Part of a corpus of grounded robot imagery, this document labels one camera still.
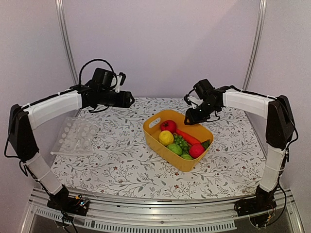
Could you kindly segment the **yellow toy lemon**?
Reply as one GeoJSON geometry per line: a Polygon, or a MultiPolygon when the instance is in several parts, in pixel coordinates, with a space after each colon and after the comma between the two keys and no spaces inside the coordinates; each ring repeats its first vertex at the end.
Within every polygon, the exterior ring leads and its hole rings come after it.
{"type": "Polygon", "coordinates": [[[162,131],[158,136],[158,140],[162,145],[168,146],[174,142],[174,136],[170,131],[162,131]]]}

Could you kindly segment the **green toy lime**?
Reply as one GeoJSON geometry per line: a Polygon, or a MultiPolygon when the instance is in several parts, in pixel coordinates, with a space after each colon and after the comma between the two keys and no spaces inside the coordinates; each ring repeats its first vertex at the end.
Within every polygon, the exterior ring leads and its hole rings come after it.
{"type": "Polygon", "coordinates": [[[172,143],[167,146],[167,148],[178,156],[183,154],[183,150],[178,144],[172,143]]]}

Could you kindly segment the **clear zip top bag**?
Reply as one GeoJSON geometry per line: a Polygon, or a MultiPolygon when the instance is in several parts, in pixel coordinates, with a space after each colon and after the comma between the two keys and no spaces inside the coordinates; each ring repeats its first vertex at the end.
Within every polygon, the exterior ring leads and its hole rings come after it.
{"type": "Polygon", "coordinates": [[[92,156],[92,141],[99,132],[99,125],[82,117],[65,118],[51,155],[92,156]]]}

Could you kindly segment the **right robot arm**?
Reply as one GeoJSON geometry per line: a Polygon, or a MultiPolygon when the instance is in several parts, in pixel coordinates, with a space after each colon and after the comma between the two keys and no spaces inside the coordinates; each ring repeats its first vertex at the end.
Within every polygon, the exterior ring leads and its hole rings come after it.
{"type": "Polygon", "coordinates": [[[251,223],[257,228],[272,225],[272,215],[267,211],[276,210],[274,193],[281,188],[280,177],[289,162],[289,146],[298,140],[293,138],[298,132],[288,98],[284,95],[262,95],[238,89],[233,85],[215,88],[207,79],[197,82],[192,91],[197,97],[190,94],[184,96],[184,101],[190,106],[185,113],[186,125],[209,122],[212,113],[217,114],[225,107],[243,110],[266,120],[268,152],[263,177],[256,188],[255,196],[236,201],[234,210],[238,216],[263,212],[262,216],[252,217],[251,223]]]}

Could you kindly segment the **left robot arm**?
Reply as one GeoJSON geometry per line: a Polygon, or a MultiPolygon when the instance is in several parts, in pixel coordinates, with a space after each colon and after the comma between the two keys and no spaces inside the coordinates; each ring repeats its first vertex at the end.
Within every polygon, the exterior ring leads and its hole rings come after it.
{"type": "Polygon", "coordinates": [[[49,195],[47,206],[61,211],[86,216],[88,198],[78,195],[70,197],[68,189],[61,184],[39,153],[33,131],[40,125],[62,114],[91,107],[93,112],[99,105],[129,108],[135,99],[130,91],[121,91],[126,79],[124,73],[97,68],[86,84],[79,83],[69,89],[53,94],[24,106],[11,107],[6,144],[10,144],[19,167],[26,176],[38,182],[49,195]]]}

